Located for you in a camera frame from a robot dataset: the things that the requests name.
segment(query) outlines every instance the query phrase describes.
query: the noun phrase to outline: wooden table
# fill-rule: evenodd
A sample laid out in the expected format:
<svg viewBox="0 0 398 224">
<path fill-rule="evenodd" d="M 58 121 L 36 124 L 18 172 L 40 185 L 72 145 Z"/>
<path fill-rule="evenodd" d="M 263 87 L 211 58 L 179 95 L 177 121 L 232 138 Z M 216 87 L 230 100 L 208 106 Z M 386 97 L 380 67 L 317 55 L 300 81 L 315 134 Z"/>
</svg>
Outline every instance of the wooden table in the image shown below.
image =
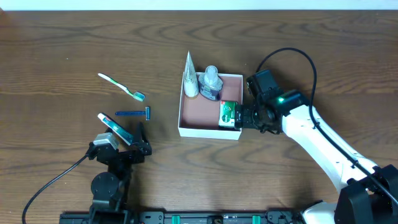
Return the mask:
<svg viewBox="0 0 398 224">
<path fill-rule="evenodd" d="M 135 166 L 129 204 L 176 210 L 265 210 L 335 202 L 311 157 L 283 134 L 244 130 L 239 141 L 181 138 L 180 85 L 187 52 L 198 71 L 252 75 L 281 47 L 306 51 L 318 69 L 315 106 L 354 148 L 397 166 L 398 12 L 6 12 L 0 15 L 0 217 L 20 223 L 27 201 L 105 130 L 96 115 L 152 107 L 144 125 L 154 153 Z M 301 55 L 269 60 L 286 90 L 307 96 Z M 110 74 L 133 100 L 97 73 Z M 245 101 L 251 96 L 245 87 Z M 143 118 L 115 118 L 131 130 Z M 106 166 L 86 160 L 33 202 L 28 223 L 87 211 Z"/>
</svg>

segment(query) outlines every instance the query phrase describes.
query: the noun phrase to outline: clear bottle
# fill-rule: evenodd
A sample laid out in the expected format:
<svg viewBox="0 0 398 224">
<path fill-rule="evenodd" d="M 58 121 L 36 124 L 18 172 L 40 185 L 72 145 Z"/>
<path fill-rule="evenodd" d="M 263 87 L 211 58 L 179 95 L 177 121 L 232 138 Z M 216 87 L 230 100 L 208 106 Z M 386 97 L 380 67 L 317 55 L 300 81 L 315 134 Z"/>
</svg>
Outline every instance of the clear bottle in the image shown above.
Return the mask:
<svg viewBox="0 0 398 224">
<path fill-rule="evenodd" d="M 223 81 L 218 76 L 217 68 L 213 65 L 208 66 L 205 73 L 199 76 L 200 94 L 209 100 L 219 101 L 222 88 Z"/>
</svg>

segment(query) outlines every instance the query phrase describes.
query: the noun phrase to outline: black cable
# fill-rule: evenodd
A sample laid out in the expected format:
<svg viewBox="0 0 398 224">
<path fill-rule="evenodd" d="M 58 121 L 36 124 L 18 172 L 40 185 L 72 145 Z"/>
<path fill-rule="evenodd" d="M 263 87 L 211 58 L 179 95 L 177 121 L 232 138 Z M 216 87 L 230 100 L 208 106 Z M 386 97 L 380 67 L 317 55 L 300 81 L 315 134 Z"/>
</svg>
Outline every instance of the black cable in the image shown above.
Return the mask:
<svg viewBox="0 0 398 224">
<path fill-rule="evenodd" d="M 313 70 L 313 84 L 312 84 L 312 91 L 311 91 L 311 97 L 310 97 L 310 105 L 309 105 L 309 113 L 310 113 L 310 117 L 312 120 L 312 123 L 315 125 L 315 127 L 318 129 L 318 131 L 322 134 L 323 137 L 325 137 L 326 140 L 328 140 L 328 142 L 330 142 L 330 144 L 335 147 L 343 156 L 345 156 L 345 158 L 347 158 L 350 162 L 353 163 L 353 166 L 357 167 L 360 171 L 362 171 L 367 177 L 369 177 L 374 184 L 376 184 L 397 206 L 398 206 L 398 200 L 390 193 L 390 191 L 388 191 L 378 180 L 376 180 L 372 174 L 365 169 L 359 162 L 358 160 L 352 158 L 346 151 L 344 151 L 336 142 L 334 142 L 334 140 L 332 140 L 332 138 L 330 138 L 326 132 L 324 132 L 324 130 L 322 130 L 322 128 L 319 125 L 319 122 L 316 121 L 316 119 L 313 116 L 313 112 L 312 112 L 312 107 L 313 107 L 313 97 L 315 96 L 315 89 L 317 87 L 317 69 L 315 68 L 315 65 L 312 61 L 312 59 L 310 58 L 310 56 L 308 56 L 304 51 L 299 50 L 299 49 L 295 49 L 293 47 L 284 47 L 281 48 L 279 50 L 274 51 L 273 53 L 269 54 L 268 56 L 266 56 L 262 62 L 260 63 L 260 65 L 258 66 L 256 73 L 260 70 L 260 68 L 262 67 L 262 65 L 264 64 L 264 62 L 266 62 L 267 59 L 269 59 L 271 56 L 273 56 L 274 54 L 281 52 L 281 51 L 285 51 L 285 50 L 292 50 L 294 52 L 298 52 L 300 54 L 302 54 L 311 64 L 312 70 Z"/>
<path fill-rule="evenodd" d="M 81 162 L 83 162 L 83 160 L 85 160 L 87 158 L 87 156 L 83 156 L 79 161 L 77 161 L 74 165 L 72 165 L 69 169 L 63 171 L 62 174 L 58 175 L 56 178 L 52 179 L 50 182 L 46 183 L 38 192 L 36 192 L 35 195 L 33 195 L 33 197 L 28 201 L 28 203 L 26 204 L 24 211 L 22 212 L 22 223 L 26 224 L 26 212 L 27 209 L 29 208 L 29 206 L 31 205 L 31 203 L 33 202 L 33 200 L 35 200 L 35 198 L 42 193 L 42 191 L 44 189 L 46 189 L 48 186 L 50 186 L 51 184 L 53 184 L 55 181 L 57 181 L 59 178 L 63 177 L 65 174 L 69 173 L 71 170 L 73 170 L 73 168 L 75 168 L 77 165 L 79 165 Z"/>
</svg>

